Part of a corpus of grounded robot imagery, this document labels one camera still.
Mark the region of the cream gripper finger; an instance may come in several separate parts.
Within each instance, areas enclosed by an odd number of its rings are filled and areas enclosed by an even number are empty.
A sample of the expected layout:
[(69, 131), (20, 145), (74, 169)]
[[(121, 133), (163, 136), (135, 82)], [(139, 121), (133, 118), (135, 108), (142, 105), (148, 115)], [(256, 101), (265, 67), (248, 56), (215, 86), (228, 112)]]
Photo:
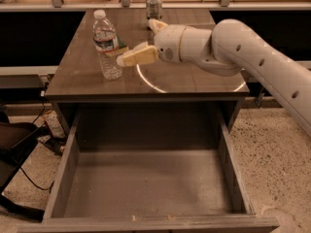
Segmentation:
[(151, 28), (151, 30), (154, 32), (154, 34), (156, 35), (161, 29), (163, 29), (164, 27), (167, 26), (167, 23), (151, 18), (148, 20), (149, 23), (149, 27)]
[(140, 50), (129, 50), (117, 58), (117, 64), (121, 67), (146, 65), (155, 63), (158, 52), (155, 46), (147, 46)]

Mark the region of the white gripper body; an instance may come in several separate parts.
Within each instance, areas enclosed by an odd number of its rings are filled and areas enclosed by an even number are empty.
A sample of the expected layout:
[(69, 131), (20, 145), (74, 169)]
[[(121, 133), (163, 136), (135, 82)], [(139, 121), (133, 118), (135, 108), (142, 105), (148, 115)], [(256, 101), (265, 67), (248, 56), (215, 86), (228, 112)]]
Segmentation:
[(171, 24), (160, 29), (154, 37), (159, 58), (166, 62), (180, 62), (180, 43), (186, 27)]

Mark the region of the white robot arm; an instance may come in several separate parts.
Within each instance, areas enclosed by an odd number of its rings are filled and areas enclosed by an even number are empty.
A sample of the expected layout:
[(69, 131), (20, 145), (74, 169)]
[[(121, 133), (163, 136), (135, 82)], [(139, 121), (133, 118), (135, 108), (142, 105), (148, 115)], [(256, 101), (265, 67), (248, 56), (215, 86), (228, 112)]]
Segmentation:
[(225, 19), (212, 29), (151, 19), (154, 42), (143, 42), (117, 58), (121, 67), (189, 62), (219, 76), (246, 70), (311, 135), (311, 71), (283, 55), (245, 23)]

